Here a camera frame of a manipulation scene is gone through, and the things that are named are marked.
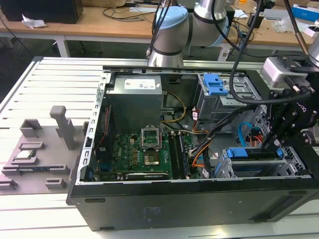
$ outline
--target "white paper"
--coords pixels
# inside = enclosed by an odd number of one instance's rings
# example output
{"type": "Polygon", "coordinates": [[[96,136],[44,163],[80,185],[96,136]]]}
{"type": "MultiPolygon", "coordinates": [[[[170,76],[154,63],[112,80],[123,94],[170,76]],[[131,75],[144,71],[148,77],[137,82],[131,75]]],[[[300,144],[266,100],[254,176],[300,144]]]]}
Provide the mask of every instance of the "white paper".
{"type": "Polygon", "coordinates": [[[246,13],[243,12],[243,10],[235,10],[234,17],[245,18],[245,17],[248,17],[248,16],[247,16],[246,13]]]}
{"type": "Polygon", "coordinates": [[[131,7],[130,12],[155,12],[154,7],[131,7]]]}
{"type": "Polygon", "coordinates": [[[22,23],[31,29],[34,29],[35,27],[46,26],[43,20],[33,20],[33,19],[25,17],[23,14],[22,14],[22,18],[23,18],[22,23]]]}
{"type": "Polygon", "coordinates": [[[207,170],[204,169],[204,168],[203,168],[202,174],[203,174],[203,176],[204,176],[205,178],[208,178],[208,176],[209,176],[209,173],[208,173],[207,170]]]}
{"type": "Polygon", "coordinates": [[[154,79],[127,79],[124,83],[126,90],[155,90],[154,79]]]}

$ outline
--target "blue plastic clip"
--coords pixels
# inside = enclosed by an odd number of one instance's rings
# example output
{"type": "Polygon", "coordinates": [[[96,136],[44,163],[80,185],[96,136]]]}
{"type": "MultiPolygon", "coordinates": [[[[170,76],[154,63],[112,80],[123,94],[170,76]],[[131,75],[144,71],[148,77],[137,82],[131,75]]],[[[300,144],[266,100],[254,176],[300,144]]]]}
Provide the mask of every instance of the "blue plastic clip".
{"type": "Polygon", "coordinates": [[[228,95],[228,90],[224,87],[224,81],[219,78],[218,74],[204,74],[204,84],[211,96],[228,95]]]}
{"type": "Polygon", "coordinates": [[[248,157],[245,148],[229,148],[226,152],[229,158],[248,157]]]}
{"type": "Polygon", "coordinates": [[[281,150],[281,148],[278,148],[278,149],[276,150],[276,152],[277,152],[277,154],[278,154],[278,156],[279,156],[280,158],[283,158],[283,157],[284,157],[284,153],[283,153],[283,151],[281,150]]]}

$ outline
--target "black box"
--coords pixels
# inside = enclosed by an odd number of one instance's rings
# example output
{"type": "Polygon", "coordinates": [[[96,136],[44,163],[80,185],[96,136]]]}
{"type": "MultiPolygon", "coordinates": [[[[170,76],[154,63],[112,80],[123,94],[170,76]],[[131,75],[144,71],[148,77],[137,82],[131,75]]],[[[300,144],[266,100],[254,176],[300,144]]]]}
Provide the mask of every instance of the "black box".
{"type": "Polygon", "coordinates": [[[0,0],[9,21],[21,21],[22,14],[34,20],[76,24],[83,12],[81,0],[0,0]]]}

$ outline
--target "desk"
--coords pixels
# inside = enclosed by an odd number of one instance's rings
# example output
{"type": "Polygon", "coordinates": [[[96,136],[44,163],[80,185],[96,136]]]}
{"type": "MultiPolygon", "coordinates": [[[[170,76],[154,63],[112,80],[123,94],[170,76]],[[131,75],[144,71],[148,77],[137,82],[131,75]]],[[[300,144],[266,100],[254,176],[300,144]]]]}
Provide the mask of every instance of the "desk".
{"type": "MultiPolygon", "coordinates": [[[[239,3],[236,0],[234,6],[249,13],[255,5],[256,3],[253,0],[247,0],[246,3],[239,3]]],[[[136,14],[138,13],[127,11],[121,15],[115,14],[114,16],[124,17],[136,14]]],[[[152,21],[154,14],[148,14],[145,17],[152,21]]],[[[246,25],[247,20],[247,18],[240,19],[239,22],[246,25]]],[[[47,27],[32,30],[21,22],[9,22],[5,20],[5,23],[17,37],[56,40],[61,57],[70,56],[66,40],[150,43],[152,38],[152,25],[148,21],[116,21],[105,17],[100,7],[84,7],[83,15],[77,24],[48,23],[47,27]]],[[[292,32],[276,33],[272,24],[273,21],[263,20],[261,27],[254,30],[255,37],[249,43],[248,48],[301,50],[292,32]]],[[[303,36],[307,44],[313,43],[314,38],[305,34],[303,36]]],[[[1,22],[0,37],[12,37],[1,22]]],[[[237,32],[233,27],[229,32],[229,39],[232,42],[236,42],[237,32]]],[[[218,60],[225,61],[231,46],[225,41],[221,46],[222,49],[218,60]]]]}
{"type": "MultiPolygon", "coordinates": [[[[147,63],[145,60],[52,57],[31,62],[0,104],[0,170],[21,137],[19,127],[25,117],[38,119],[41,125],[56,126],[49,112],[52,104],[59,104],[66,106],[73,125],[82,125],[89,119],[90,106],[96,98],[93,89],[97,89],[103,65],[145,66],[147,63]],[[77,95],[70,89],[77,89],[77,95]]],[[[232,63],[184,61],[184,66],[229,69],[232,63]]],[[[238,69],[260,70],[261,67],[262,63],[241,62],[238,69]]],[[[78,210],[66,205],[66,197],[66,194],[0,196],[0,238],[319,238],[319,200],[308,202],[276,223],[94,233],[78,210]]]]}
{"type": "MultiPolygon", "coordinates": [[[[234,9],[239,8],[243,10],[245,13],[250,13],[250,11],[255,7],[257,4],[253,0],[247,0],[246,3],[240,3],[236,0],[234,4],[234,9]]],[[[285,10],[285,7],[282,6],[274,6],[273,9],[282,9],[285,10]]],[[[241,24],[247,26],[247,18],[240,18],[239,21],[241,24]]],[[[299,47],[298,41],[295,37],[294,32],[275,32],[273,27],[274,21],[272,20],[263,20],[259,28],[254,29],[255,37],[252,41],[249,42],[247,48],[251,49],[268,49],[268,50],[286,50],[286,51],[301,51],[299,47]]],[[[241,26],[242,30],[248,31],[248,29],[241,26]]],[[[302,33],[306,44],[309,46],[311,45],[315,38],[312,38],[304,33],[302,33]]],[[[237,40],[237,31],[235,28],[231,27],[228,38],[236,43],[237,40]]],[[[227,55],[229,50],[232,47],[224,41],[222,43],[222,49],[219,54],[218,60],[225,61],[227,59],[227,55]]]]}
{"type": "MultiPolygon", "coordinates": [[[[8,28],[19,38],[52,39],[57,42],[61,57],[69,57],[70,53],[66,40],[100,41],[100,42],[134,42],[150,43],[152,24],[147,20],[122,22],[103,15],[100,7],[84,7],[83,14],[77,24],[47,23],[47,27],[30,29],[21,22],[7,21],[8,28]]],[[[114,14],[117,17],[138,15],[136,12],[114,14]]],[[[154,14],[145,17],[152,22],[154,14]]],[[[0,22],[0,37],[12,37],[0,22]]]]}

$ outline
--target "yellow wire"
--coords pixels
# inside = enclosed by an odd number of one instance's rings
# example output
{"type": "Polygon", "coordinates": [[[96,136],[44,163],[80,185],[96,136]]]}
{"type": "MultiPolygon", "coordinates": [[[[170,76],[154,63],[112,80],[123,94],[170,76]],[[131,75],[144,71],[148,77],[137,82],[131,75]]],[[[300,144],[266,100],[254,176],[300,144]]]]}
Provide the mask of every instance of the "yellow wire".
{"type": "Polygon", "coordinates": [[[186,115],[186,106],[184,105],[183,101],[181,101],[181,99],[180,99],[179,97],[177,97],[177,95],[175,95],[175,94],[172,93],[172,92],[167,92],[167,93],[173,95],[173,96],[183,105],[184,112],[183,112],[182,116],[179,117],[178,119],[161,120],[160,122],[164,122],[164,123],[174,123],[174,122],[178,122],[178,121],[182,120],[182,119],[185,117],[185,115],[186,115]]]}

